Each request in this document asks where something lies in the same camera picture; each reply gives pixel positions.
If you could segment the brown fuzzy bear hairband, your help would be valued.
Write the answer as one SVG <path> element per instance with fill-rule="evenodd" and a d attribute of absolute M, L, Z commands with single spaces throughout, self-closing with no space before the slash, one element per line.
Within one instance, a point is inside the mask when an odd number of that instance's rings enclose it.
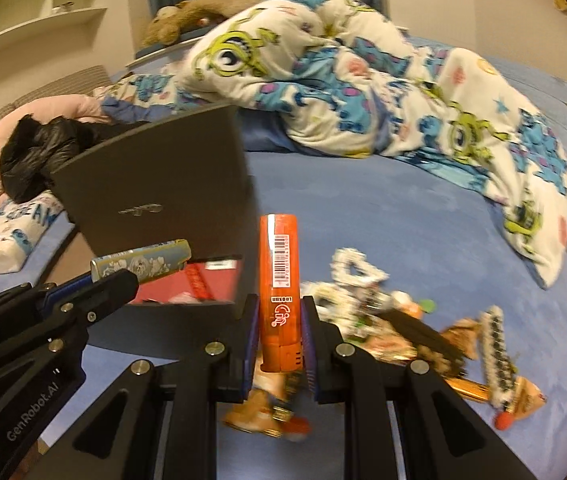
<path fill-rule="evenodd" d="M 463 353 L 434 328 L 397 309 L 381 312 L 378 318 L 389 322 L 399 335 L 416 348 L 425 347 L 434 354 L 438 353 L 448 363 L 447 370 L 442 375 L 460 377 L 466 374 Z"/>

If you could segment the blue cartoon printed tube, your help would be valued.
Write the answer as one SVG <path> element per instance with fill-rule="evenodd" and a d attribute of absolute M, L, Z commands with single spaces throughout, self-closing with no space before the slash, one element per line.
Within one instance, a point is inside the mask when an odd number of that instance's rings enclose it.
<path fill-rule="evenodd" d="M 127 270 L 143 284 L 184 270 L 190 258 L 191 248 L 187 240 L 169 240 L 93 258 L 90 261 L 90 274 L 92 280 L 97 282 L 115 272 Z"/>

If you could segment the black puffer jacket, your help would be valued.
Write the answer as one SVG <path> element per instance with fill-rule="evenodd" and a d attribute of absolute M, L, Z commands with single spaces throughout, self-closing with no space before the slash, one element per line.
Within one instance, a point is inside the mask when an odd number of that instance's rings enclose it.
<path fill-rule="evenodd" d="M 58 116 L 43 124 L 32 114 L 21 118 L 0 153 L 3 191 L 21 204 L 51 190 L 52 174 L 72 158 L 146 122 L 80 122 Z"/>

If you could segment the red long lighter box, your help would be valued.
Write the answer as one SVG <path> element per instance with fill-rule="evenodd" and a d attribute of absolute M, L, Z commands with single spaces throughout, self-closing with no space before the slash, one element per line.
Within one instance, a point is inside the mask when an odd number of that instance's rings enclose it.
<path fill-rule="evenodd" d="M 186 273 L 192 295 L 196 300 L 205 302 L 215 299 L 212 289 L 210 289 L 210 285 L 207 284 L 198 263 L 188 263 L 187 266 L 184 267 L 184 273 Z"/>

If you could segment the gold rectangular lighter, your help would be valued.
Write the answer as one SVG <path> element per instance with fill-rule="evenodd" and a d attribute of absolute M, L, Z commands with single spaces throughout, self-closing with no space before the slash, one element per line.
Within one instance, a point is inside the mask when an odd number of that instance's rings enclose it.
<path fill-rule="evenodd" d="M 485 385 L 465 378 L 446 378 L 445 382 L 462 398 L 475 402 L 489 403 L 489 388 Z"/>

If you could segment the white printed pillow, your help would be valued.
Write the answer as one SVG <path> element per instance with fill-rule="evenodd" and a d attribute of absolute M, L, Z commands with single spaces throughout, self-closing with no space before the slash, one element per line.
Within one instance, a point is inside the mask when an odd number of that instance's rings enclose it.
<path fill-rule="evenodd" d="M 63 210 L 50 191 L 21 204 L 8 198 L 0 206 L 0 274 L 21 270 Z"/>

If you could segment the dark open storage box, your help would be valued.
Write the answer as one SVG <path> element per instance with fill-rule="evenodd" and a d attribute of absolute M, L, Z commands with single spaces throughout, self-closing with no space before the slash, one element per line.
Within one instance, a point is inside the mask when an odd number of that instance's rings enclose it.
<path fill-rule="evenodd" d="M 103 349 L 178 358 L 240 318 L 258 266 L 258 207 L 236 107 L 217 103 L 102 142 L 52 174 L 97 256 L 183 238 L 195 261 L 239 260 L 227 301 L 126 304 L 94 324 Z"/>

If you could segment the black white hair clip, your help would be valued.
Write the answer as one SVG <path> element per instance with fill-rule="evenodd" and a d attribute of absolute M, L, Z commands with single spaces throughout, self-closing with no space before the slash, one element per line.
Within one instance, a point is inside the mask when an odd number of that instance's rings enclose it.
<path fill-rule="evenodd" d="M 515 374 L 507 352 L 504 312 L 492 306 L 481 313 L 481 353 L 484 375 L 493 408 L 509 411 L 515 400 Z"/>

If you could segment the red spiky ball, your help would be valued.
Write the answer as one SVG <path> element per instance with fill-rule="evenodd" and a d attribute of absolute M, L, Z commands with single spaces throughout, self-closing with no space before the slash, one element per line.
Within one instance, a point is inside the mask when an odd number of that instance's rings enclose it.
<path fill-rule="evenodd" d="M 508 430 L 515 421 L 512 413 L 507 411 L 498 412 L 494 418 L 494 427 L 499 431 Z"/>

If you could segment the monster print white duvet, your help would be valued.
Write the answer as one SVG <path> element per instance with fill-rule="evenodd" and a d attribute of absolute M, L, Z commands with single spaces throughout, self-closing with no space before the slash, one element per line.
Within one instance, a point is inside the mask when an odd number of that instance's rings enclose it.
<path fill-rule="evenodd" d="M 510 246 L 552 285 L 567 249 L 567 153 L 489 61 L 417 47 L 357 0 L 256 0 L 210 30 L 176 74 L 105 91 L 119 122 L 226 101 L 269 113 L 270 150 L 395 158 L 498 204 Z"/>

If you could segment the brown plush teddy bear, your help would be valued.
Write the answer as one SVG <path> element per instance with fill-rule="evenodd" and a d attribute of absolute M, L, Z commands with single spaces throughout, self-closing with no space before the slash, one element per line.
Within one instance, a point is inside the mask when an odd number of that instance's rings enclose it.
<path fill-rule="evenodd" d="M 170 46 L 182 34 L 231 18 L 262 0 L 182 0 L 176 6 L 163 6 L 146 26 L 142 47 Z"/>

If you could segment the blue bed sheet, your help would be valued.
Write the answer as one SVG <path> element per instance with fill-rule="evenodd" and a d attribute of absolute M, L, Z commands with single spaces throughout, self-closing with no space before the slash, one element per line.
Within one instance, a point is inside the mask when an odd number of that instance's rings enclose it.
<path fill-rule="evenodd" d="M 523 374 L 548 398 L 506 431 L 505 442 L 536 477 L 567 476 L 567 261 L 541 288 L 497 230 L 498 211 L 479 193 L 405 162 L 270 150 L 280 120 L 236 110 L 258 215 L 289 212 L 300 222 L 301 275 L 329 278 L 335 249 L 353 247 L 387 271 L 393 288 L 431 298 L 434 327 L 501 307 L 506 341 Z M 36 278 L 56 239 L 75 224 L 67 211 L 26 268 L 0 276 L 0 288 Z"/>

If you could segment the orange lighter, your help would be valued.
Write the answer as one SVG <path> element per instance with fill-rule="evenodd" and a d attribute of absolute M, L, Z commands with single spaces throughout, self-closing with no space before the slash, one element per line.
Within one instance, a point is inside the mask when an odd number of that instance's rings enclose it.
<path fill-rule="evenodd" d="M 259 222 L 259 335 L 262 371 L 303 366 L 299 231 L 294 214 L 264 214 Z"/>

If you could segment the cream lace scrunchie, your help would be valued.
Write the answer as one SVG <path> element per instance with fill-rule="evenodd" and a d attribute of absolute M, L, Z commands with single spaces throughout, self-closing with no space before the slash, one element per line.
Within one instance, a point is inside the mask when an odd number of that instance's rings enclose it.
<path fill-rule="evenodd" d="M 345 287 L 369 287 L 385 282 L 389 274 L 374 266 L 355 248 L 337 249 L 331 261 L 332 280 Z"/>

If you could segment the brown triangular snack packet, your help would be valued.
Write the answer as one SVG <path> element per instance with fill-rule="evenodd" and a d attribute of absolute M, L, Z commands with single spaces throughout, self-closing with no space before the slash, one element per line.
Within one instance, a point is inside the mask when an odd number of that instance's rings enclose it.
<path fill-rule="evenodd" d="M 514 420 L 522 420 L 536 413 L 547 403 L 547 396 L 530 379 L 515 378 L 515 394 L 507 412 Z"/>

